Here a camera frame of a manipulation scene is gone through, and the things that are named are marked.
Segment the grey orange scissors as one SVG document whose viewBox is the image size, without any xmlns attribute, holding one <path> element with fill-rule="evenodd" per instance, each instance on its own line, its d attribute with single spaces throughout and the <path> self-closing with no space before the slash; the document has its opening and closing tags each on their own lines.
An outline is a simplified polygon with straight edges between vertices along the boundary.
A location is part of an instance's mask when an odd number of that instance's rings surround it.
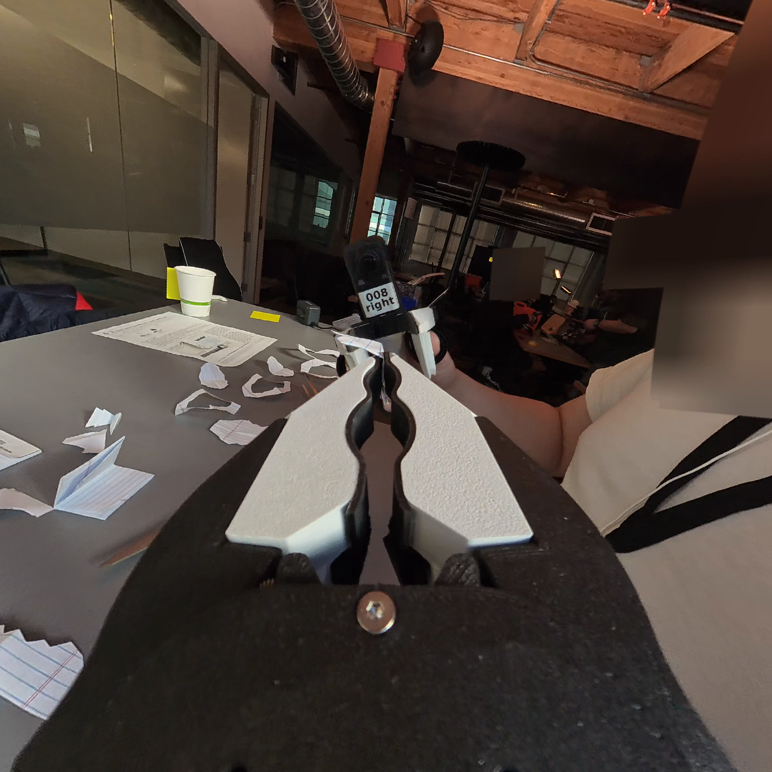
<svg viewBox="0 0 772 772">
<path fill-rule="evenodd" d="M 160 529 L 157 529 L 153 532 L 143 534 L 130 544 L 122 546 L 117 552 L 103 559 L 99 564 L 99 568 L 116 566 L 142 554 L 149 548 L 159 533 Z"/>
</svg>

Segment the folded lined paper booklet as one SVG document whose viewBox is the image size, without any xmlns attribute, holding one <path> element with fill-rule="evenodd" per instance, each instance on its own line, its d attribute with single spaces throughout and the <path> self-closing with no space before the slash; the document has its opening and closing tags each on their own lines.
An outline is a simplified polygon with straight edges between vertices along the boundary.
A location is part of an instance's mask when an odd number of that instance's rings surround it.
<svg viewBox="0 0 772 772">
<path fill-rule="evenodd" d="M 53 508 L 105 520 L 154 477 L 149 472 L 116 466 L 124 437 L 64 475 Z"/>
</svg>

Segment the torn lined paper piece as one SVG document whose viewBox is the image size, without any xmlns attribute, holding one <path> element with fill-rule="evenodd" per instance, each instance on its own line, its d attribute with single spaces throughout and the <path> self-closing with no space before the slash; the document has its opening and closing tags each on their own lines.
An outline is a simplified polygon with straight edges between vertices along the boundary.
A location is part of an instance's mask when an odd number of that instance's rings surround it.
<svg viewBox="0 0 772 772">
<path fill-rule="evenodd" d="M 265 431 L 265 427 L 247 420 L 219 420 L 209 431 L 223 443 L 246 446 Z"/>
<path fill-rule="evenodd" d="M 83 664 L 72 642 L 30 642 L 21 630 L 1 626 L 1 697 L 38 719 L 50 717 Z"/>
</svg>

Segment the white paper cup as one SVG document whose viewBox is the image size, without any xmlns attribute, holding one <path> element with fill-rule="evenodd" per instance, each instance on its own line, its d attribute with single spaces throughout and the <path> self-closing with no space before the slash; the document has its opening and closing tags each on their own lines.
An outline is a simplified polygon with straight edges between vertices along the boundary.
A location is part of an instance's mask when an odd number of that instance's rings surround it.
<svg viewBox="0 0 772 772">
<path fill-rule="evenodd" d="M 190 265 L 174 268 L 181 313 L 197 319 L 210 316 L 216 273 Z"/>
</svg>

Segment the metal ventilation duct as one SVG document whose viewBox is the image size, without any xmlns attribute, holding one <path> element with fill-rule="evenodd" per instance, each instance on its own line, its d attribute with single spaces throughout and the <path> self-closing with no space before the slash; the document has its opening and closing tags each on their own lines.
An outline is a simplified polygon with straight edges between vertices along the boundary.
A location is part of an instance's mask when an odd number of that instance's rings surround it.
<svg viewBox="0 0 772 772">
<path fill-rule="evenodd" d="M 504 190 L 498 207 L 523 217 L 542 218 L 573 229 L 601 234 L 610 233 L 613 224 L 623 218 L 622 215 L 592 207 L 585 202 L 567 201 L 559 195 L 522 187 Z"/>
<path fill-rule="evenodd" d="M 343 97 L 371 112 L 374 95 L 362 77 L 334 1 L 295 1 L 311 36 Z"/>
</svg>

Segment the printed instruction sheet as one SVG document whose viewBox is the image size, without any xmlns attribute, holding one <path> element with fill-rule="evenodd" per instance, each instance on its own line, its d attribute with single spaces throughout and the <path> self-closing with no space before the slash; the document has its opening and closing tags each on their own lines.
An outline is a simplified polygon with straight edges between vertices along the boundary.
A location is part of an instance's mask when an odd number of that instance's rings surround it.
<svg viewBox="0 0 772 772">
<path fill-rule="evenodd" d="M 276 339 L 207 320 L 166 312 L 93 332 L 154 351 L 190 357 L 220 368 L 236 367 L 272 346 Z"/>
</svg>

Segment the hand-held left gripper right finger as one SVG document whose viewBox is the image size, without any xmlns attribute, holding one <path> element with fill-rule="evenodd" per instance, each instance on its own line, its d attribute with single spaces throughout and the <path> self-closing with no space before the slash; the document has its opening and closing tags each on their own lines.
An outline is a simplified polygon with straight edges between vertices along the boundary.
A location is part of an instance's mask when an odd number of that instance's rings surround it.
<svg viewBox="0 0 772 772">
<path fill-rule="evenodd" d="M 392 353 L 386 389 L 401 445 L 386 535 L 399 582 L 429 584 L 452 556 L 531 542 L 534 532 L 476 415 Z"/>
</svg>

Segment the black chair white piping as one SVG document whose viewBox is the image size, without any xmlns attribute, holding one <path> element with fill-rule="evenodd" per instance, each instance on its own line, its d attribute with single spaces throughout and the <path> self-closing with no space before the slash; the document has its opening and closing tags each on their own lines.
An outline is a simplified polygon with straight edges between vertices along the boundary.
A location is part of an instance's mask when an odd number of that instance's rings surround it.
<svg viewBox="0 0 772 772">
<path fill-rule="evenodd" d="M 242 300 L 242 288 L 227 267 L 222 249 L 213 239 L 181 237 L 178 246 L 165 243 L 163 249 L 169 269 L 179 265 L 207 269 L 216 275 L 214 295 Z"/>
</svg>

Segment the person's right forearm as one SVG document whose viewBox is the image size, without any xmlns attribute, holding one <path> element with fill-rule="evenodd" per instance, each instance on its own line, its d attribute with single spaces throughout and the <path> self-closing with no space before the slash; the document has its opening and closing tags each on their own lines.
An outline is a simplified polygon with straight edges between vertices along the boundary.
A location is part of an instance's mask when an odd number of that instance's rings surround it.
<svg viewBox="0 0 772 772">
<path fill-rule="evenodd" d="M 583 396 L 555 408 L 495 391 L 460 372 L 449 355 L 433 381 L 478 417 L 491 421 L 544 471 L 563 478 L 591 418 Z"/>
</svg>

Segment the lined paper strip scrap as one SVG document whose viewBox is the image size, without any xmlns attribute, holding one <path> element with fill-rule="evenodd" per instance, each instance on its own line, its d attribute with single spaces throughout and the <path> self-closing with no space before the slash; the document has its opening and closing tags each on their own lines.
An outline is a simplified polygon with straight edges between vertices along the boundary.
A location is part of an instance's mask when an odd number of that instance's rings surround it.
<svg viewBox="0 0 772 772">
<path fill-rule="evenodd" d="M 255 374 L 242 386 L 242 393 L 246 398 L 272 398 L 288 393 L 290 389 L 289 381 L 265 381 L 262 375 Z"/>
</svg>

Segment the black dome speaker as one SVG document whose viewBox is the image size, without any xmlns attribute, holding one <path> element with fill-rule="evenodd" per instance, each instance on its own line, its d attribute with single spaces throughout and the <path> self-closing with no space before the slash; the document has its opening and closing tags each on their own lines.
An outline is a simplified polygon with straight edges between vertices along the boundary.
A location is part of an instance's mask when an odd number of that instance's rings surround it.
<svg viewBox="0 0 772 772">
<path fill-rule="evenodd" d="M 429 76 L 441 54 L 444 45 L 444 29 L 437 19 L 427 19 L 419 24 L 407 53 L 407 67 L 410 78 L 419 80 Z"/>
</svg>

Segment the black wall box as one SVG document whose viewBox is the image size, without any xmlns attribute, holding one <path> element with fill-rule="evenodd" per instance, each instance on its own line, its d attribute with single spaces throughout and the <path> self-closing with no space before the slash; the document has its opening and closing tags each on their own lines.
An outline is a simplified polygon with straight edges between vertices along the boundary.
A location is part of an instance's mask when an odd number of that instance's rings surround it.
<svg viewBox="0 0 772 772">
<path fill-rule="evenodd" d="M 297 53 L 274 45 L 271 51 L 271 63 L 280 82 L 292 94 L 296 94 L 298 65 L 300 58 Z"/>
</svg>

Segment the narrow lined paper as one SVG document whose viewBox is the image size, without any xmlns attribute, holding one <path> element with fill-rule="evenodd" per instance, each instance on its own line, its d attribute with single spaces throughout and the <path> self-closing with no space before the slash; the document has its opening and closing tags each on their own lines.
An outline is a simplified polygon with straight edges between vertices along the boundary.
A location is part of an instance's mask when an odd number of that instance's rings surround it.
<svg viewBox="0 0 772 772">
<path fill-rule="evenodd" d="M 368 358 L 373 358 L 380 363 L 381 385 L 379 388 L 381 394 L 385 394 L 383 344 L 379 341 L 356 337 L 340 331 L 335 331 L 333 336 L 339 353 L 336 363 L 338 376 L 343 376 L 362 362 L 365 362 Z"/>
</svg>

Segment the dark blue puffer jacket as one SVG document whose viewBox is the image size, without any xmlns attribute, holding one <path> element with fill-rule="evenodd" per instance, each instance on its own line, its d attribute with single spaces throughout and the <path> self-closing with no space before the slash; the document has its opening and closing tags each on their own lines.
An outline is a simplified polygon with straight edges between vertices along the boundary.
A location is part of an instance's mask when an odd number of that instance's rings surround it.
<svg viewBox="0 0 772 772">
<path fill-rule="evenodd" d="M 72 285 L 1 286 L 1 342 L 121 315 L 122 312 L 114 308 L 93 309 Z"/>
</svg>

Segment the grey desk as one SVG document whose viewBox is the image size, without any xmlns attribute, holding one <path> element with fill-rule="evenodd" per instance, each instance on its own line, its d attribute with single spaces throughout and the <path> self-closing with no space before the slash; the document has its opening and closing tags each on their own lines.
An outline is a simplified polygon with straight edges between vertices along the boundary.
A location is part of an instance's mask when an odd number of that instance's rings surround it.
<svg viewBox="0 0 772 772">
<path fill-rule="evenodd" d="M 2 488 L 16 489 L 53 504 L 60 479 L 90 456 L 62 440 L 81 434 L 95 408 L 122 419 L 108 443 L 124 437 L 117 464 L 154 475 L 105 520 L 53 510 L 35 518 L 2 511 L 2 624 L 21 629 L 28 640 L 51 645 L 72 642 L 86 658 L 104 619 L 138 557 L 99 568 L 106 557 L 143 534 L 159 529 L 198 486 L 240 451 L 215 437 L 221 417 L 266 427 L 306 400 L 298 344 L 333 349 L 329 331 L 302 326 L 291 315 L 279 323 L 249 318 L 253 306 L 217 303 L 216 323 L 276 339 L 269 349 L 238 368 L 223 368 L 228 387 L 220 391 L 240 405 L 237 415 L 192 409 L 177 416 L 177 403 L 200 386 L 201 362 L 94 335 L 115 324 L 162 314 L 165 308 L 100 323 L 2 343 L 2 430 L 42 453 L 2 471 Z M 275 378 L 270 356 L 292 370 Z M 246 398 L 242 386 L 253 375 L 289 381 L 288 393 Z"/>
</svg>

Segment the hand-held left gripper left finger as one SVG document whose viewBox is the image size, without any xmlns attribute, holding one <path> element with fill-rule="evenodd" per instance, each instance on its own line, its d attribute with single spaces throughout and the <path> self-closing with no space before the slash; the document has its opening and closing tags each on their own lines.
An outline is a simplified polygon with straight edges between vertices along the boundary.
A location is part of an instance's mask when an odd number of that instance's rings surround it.
<svg viewBox="0 0 772 772">
<path fill-rule="evenodd" d="M 323 583 L 358 584 L 372 533 L 361 454 L 382 361 L 368 357 L 293 411 L 226 529 L 234 544 L 303 554 Z"/>
</svg>

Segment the black disc-topped pole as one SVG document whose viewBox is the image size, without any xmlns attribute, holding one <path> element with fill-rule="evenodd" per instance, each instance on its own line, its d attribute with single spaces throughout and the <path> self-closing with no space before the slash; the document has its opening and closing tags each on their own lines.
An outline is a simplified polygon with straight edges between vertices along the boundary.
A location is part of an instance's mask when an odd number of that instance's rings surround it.
<svg viewBox="0 0 772 772">
<path fill-rule="evenodd" d="M 479 167 L 481 169 L 481 174 L 472 193 L 468 216 L 460 236 L 458 248 L 446 285 L 447 290 L 452 290 L 456 283 L 489 172 L 491 170 L 497 170 L 504 173 L 517 174 L 523 169 L 526 163 L 526 157 L 518 150 L 480 140 L 461 142 L 457 146 L 457 154 L 468 164 Z"/>
</svg>

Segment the white lined legal pad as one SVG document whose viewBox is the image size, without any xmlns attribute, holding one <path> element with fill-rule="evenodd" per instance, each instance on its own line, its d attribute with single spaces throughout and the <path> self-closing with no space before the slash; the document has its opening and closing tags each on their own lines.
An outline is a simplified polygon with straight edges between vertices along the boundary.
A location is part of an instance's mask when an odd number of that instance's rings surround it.
<svg viewBox="0 0 772 772">
<path fill-rule="evenodd" d="M 40 448 L 15 437 L 7 433 L 4 430 L 0 431 L 0 452 L 1 452 L 1 465 L 0 469 L 5 470 L 16 464 L 34 458 L 42 453 Z"/>
</svg>

